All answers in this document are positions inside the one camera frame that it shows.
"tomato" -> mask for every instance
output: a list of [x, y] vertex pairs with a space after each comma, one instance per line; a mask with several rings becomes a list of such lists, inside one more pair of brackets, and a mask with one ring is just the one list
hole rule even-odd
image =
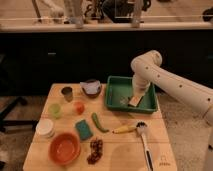
[[75, 111], [80, 115], [84, 112], [85, 107], [84, 107], [84, 103], [83, 102], [75, 102], [74, 103], [74, 107], [75, 107]]

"utensil handle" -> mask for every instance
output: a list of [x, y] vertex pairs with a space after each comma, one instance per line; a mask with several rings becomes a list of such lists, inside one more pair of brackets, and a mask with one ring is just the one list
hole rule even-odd
[[143, 140], [144, 152], [145, 152], [145, 158], [146, 158], [148, 170], [153, 171], [152, 158], [151, 158], [149, 148], [148, 148], [148, 145], [147, 145], [146, 135], [144, 133], [142, 133], [141, 137], [142, 137], [142, 140]]
[[146, 151], [146, 161], [148, 163], [148, 170], [153, 171], [152, 159], [149, 151]]

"wooden table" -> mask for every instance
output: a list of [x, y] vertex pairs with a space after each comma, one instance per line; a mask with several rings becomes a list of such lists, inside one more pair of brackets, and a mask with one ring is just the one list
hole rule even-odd
[[[73, 88], [73, 101], [68, 103], [60, 93], [64, 86]], [[166, 127], [162, 118], [160, 108], [153, 114], [138, 114], [128, 112], [110, 111], [104, 105], [105, 85], [101, 94], [90, 99], [84, 95], [79, 84], [53, 84], [45, 103], [41, 118], [50, 117], [48, 106], [52, 103], [59, 103], [62, 107], [62, 117], [54, 120], [55, 135], [64, 131], [76, 132], [75, 123], [86, 119], [94, 136], [89, 140], [81, 142], [81, 153], [79, 157], [67, 166], [58, 166], [48, 157], [48, 148], [51, 140], [38, 136], [36, 133], [29, 148], [24, 170], [71, 170], [71, 171], [146, 171], [147, 164], [144, 156], [144, 148], [141, 138], [136, 132], [113, 134], [100, 132], [91, 119], [91, 114], [96, 112], [103, 127], [113, 130], [123, 124], [134, 124], [139, 121], [147, 123], [149, 132], [147, 135], [148, 146], [153, 160], [155, 171], [175, 171], [177, 170], [174, 155], [169, 142]], [[78, 115], [73, 110], [75, 101], [83, 101], [85, 111]], [[98, 137], [103, 139], [103, 156], [94, 165], [87, 163], [87, 157], [90, 154], [89, 143], [91, 139]]]

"green cup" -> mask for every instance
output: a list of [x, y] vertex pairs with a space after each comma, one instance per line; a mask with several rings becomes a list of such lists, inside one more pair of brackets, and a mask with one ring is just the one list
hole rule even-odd
[[53, 118], [59, 119], [61, 117], [61, 106], [57, 103], [51, 104], [48, 112]]

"sponge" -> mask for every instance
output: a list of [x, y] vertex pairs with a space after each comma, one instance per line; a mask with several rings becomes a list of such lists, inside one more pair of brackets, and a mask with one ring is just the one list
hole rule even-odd
[[93, 133], [91, 132], [90, 127], [85, 119], [77, 122], [75, 124], [75, 128], [77, 129], [79, 137], [82, 141], [87, 140], [88, 138], [93, 136]]

